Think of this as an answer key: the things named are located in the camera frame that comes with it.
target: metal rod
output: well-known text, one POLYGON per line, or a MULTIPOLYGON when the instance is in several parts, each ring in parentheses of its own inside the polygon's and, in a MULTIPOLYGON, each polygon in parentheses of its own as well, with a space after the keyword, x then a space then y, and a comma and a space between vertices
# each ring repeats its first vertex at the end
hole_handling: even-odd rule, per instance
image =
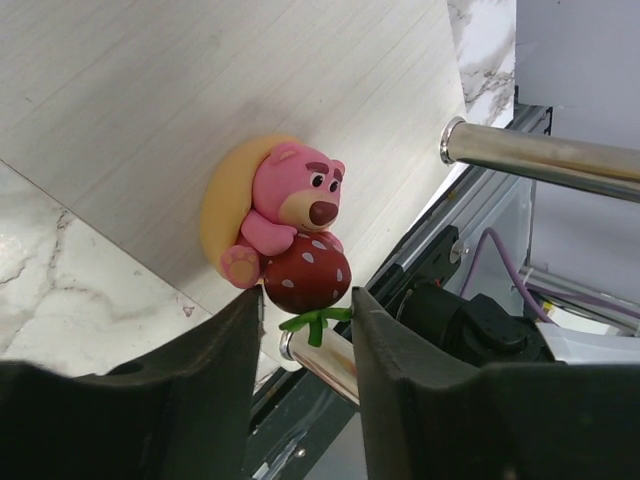
POLYGON ((523 267, 520 273, 528 276, 527 284, 533 290, 542 287, 552 290, 562 295, 568 295, 569 299, 554 297, 560 305, 578 309, 581 313, 590 315, 596 321, 611 325, 627 335, 635 335, 640 330, 640 306, 635 303, 622 300, 592 288, 579 285, 571 280, 550 275, 539 270, 529 271, 528 267, 523 267), (591 298, 599 301, 600 304, 587 303, 581 298, 591 298))
POLYGON ((440 143, 462 162, 640 203, 640 151, 466 123, 455 118, 440 143))
POLYGON ((320 348, 309 345, 308 338, 308 327, 296 333, 285 332, 280 341, 280 353, 286 359, 300 363, 337 393, 359 406, 353 345, 329 328, 323 332, 320 348))

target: pink teddy bear toy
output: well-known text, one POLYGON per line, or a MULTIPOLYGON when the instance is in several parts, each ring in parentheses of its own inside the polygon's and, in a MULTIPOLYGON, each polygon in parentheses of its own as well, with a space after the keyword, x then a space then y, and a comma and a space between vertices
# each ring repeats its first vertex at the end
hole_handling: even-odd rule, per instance
POLYGON ((285 252, 298 233, 321 233, 342 251, 340 241, 326 229, 338 216, 344 174, 342 162, 306 145, 284 142, 273 148, 256 171, 252 207, 236 245, 221 258, 229 282, 238 288, 253 287, 268 258, 285 252), (236 262, 250 265, 251 274, 245 270, 237 278, 236 262))

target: chrome cylinder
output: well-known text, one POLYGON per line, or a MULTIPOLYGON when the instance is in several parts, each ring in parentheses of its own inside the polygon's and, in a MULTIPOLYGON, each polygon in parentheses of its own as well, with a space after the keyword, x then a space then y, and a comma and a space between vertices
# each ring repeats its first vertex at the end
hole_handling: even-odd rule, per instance
POLYGON ((286 359, 300 363, 344 398, 359 406, 353 345, 329 328, 323 332, 320 348, 309 345, 308 337, 308 327, 296 333, 285 332, 280 353, 286 359))
POLYGON ((533 135, 455 118, 440 143, 445 163, 467 163, 640 202, 640 151, 533 135))

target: bear nose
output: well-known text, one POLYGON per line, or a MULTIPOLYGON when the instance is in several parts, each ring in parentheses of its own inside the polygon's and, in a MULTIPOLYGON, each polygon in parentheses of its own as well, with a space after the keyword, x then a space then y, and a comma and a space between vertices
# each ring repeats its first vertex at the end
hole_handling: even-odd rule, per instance
POLYGON ((338 206, 330 202, 313 202, 309 207, 309 219, 317 226, 326 225, 338 216, 338 206))

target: silver rod end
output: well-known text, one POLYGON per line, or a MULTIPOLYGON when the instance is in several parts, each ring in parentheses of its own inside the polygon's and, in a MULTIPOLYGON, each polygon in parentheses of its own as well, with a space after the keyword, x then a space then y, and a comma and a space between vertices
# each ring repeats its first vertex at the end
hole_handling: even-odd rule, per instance
POLYGON ((285 360, 295 361, 291 356, 291 352, 289 351, 289 344, 291 343, 291 338, 293 338, 293 332, 283 332, 280 337, 280 345, 278 348, 280 349, 280 355, 285 360))
POLYGON ((465 119, 462 117, 454 117, 444 130, 442 131, 442 137, 440 138, 440 159, 446 165, 453 165, 456 163, 454 159, 449 156, 449 139, 451 138, 451 132, 459 123, 465 122, 465 119))

